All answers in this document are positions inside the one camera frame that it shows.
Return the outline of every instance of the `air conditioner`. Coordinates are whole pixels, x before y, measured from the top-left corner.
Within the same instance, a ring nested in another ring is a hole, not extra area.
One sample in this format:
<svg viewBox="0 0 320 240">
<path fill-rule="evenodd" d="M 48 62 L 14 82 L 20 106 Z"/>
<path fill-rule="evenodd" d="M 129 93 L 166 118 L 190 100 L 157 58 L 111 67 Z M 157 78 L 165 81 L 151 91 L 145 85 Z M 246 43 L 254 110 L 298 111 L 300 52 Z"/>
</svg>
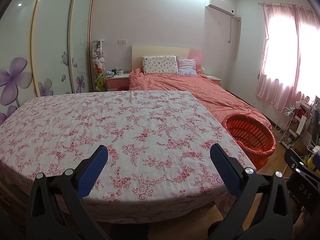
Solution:
<svg viewBox="0 0 320 240">
<path fill-rule="evenodd" d="M 221 0 L 205 0 L 205 6 L 228 14 L 231 17 L 235 16 L 235 9 L 233 8 L 233 5 L 228 2 Z"/>
</svg>

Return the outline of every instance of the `lavender pillow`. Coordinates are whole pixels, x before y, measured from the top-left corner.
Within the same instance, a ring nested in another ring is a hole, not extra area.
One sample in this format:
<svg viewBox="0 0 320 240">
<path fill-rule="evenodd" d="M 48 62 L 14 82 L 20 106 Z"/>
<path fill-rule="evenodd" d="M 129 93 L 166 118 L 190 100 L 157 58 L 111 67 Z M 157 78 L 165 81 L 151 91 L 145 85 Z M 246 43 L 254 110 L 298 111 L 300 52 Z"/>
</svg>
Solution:
<svg viewBox="0 0 320 240">
<path fill-rule="evenodd" d="M 196 59 L 187 59 L 177 56 L 178 74 L 197 76 Z"/>
</svg>

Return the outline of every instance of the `white wall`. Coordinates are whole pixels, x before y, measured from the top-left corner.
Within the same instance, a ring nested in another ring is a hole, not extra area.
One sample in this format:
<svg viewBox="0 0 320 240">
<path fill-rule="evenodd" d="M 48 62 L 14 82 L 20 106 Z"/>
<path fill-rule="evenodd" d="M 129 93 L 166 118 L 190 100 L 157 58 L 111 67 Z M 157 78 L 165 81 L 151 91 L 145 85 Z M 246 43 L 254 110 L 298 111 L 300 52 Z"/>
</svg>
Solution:
<svg viewBox="0 0 320 240">
<path fill-rule="evenodd" d="M 236 0 L 224 0 L 236 7 Z M 205 8 L 205 0 L 93 0 L 92 40 L 105 39 L 106 69 L 131 70 L 133 44 L 177 46 L 203 51 L 207 74 L 223 78 L 234 39 L 230 17 Z M 233 33 L 236 34 L 233 19 Z M 117 40 L 128 40 L 118 45 Z"/>
<path fill-rule="evenodd" d="M 241 29 L 240 43 L 227 87 L 230 92 L 277 122 L 279 111 L 255 95 L 264 42 L 264 17 L 258 2 L 289 3 L 307 7 L 310 5 L 307 0 L 237 0 L 237 16 L 242 18 L 239 26 L 241 27 L 239 28 Z"/>
</svg>

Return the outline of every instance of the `headboard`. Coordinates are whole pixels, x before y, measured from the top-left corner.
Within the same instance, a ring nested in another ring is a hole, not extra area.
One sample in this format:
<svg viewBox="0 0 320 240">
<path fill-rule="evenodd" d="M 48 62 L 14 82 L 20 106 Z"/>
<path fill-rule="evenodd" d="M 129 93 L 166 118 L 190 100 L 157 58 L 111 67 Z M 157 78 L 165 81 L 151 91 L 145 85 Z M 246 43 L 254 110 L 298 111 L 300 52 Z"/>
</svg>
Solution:
<svg viewBox="0 0 320 240">
<path fill-rule="evenodd" d="M 196 69 L 201 69 L 202 54 L 200 50 L 167 46 L 132 46 L 132 70 L 142 68 L 142 57 L 152 56 L 179 56 L 188 59 L 196 59 Z"/>
</svg>

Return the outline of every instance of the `wardrobe door frame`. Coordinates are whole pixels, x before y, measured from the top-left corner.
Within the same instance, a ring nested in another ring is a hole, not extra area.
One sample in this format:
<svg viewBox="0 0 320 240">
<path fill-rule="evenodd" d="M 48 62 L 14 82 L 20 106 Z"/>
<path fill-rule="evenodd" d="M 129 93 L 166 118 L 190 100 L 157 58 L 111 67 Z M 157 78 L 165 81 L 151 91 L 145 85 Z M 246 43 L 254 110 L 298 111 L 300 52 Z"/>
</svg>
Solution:
<svg viewBox="0 0 320 240">
<path fill-rule="evenodd" d="M 37 79 L 37 74 L 35 71 L 35 66 L 34 66 L 34 40 L 33 40 L 33 34 L 34 34 L 34 22 L 36 19 L 36 13 L 38 11 L 38 4 L 40 0 L 36 0 L 35 7 L 33 9 L 33 15 L 32 15 L 32 20 L 31 20 L 31 30 L 30 30 L 30 66 L 32 70 L 32 75 L 33 75 L 33 82 L 35 86 L 35 91 L 36 91 L 36 96 L 41 97 L 40 95 L 40 90 L 39 90 L 39 85 L 38 85 L 38 79 Z M 75 83 L 73 79 L 73 73 L 72 73 L 72 50 L 71 50 L 71 28 L 72 28 L 72 13 L 73 13 L 73 7 L 74 7 L 74 0 L 71 0 L 70 7 L 69 7 L 69 19 L 68 19 L 68 61 L 69 61 L 69 76 L 70 76 L 70 81 L 71 81 L 71 89 L 72 93 L 76 92 L 75 89 Z M 90 27 L 91 27 L 91 9 L 92 9 L 92 0 L 90 2 L 90 10 L 89 10 L 89 15 L 88 15 L 88 66 L 87 66 L 87 75 L 88 75 L 88 80 L 90 84 L 91 91 L 93 91 L 92 87 L 92 74 L 91 74 L 91 58 L 90 58 L 90 51 L 91 51 L 91 42 L 90 42 Z"/>
<path fill-rule="evenodd" d="M 73 50 L 71 49 L 71 32 L 72 32 L 72 17 L 73 17 L 73 8 L 74 8 L 74 1 L 71 0 L 70 4 L 70 10 L 69 10 L 69 20 L 68 20 L 68 61 L 69 61 L 69 75 L 71 79 L 71 87 L 72 87 L 72 92 L 76 93 L 76 85 L 74 83 L 74 78 L 73 78 L 73 70 L 72 70 L 72 58 L 73 58 Z M 91 74 L 91 57 L 90 57 L 90 51 L 91 51 L 91 42 L 90 42 L 90 26 L 91 26 L 91 9 L 92 9 L 92 0 L 90 1 L 90 10 L 89 10 L 89 15 L 88 15 L 88 49 L 87 49 L 87 57 L 88 57 L 88 65 L 87 67 L 87 80 L 89 82 L 89 88 L 93 92 L 93 87 L 92 87 L 92 74 Z"/>
</svg>

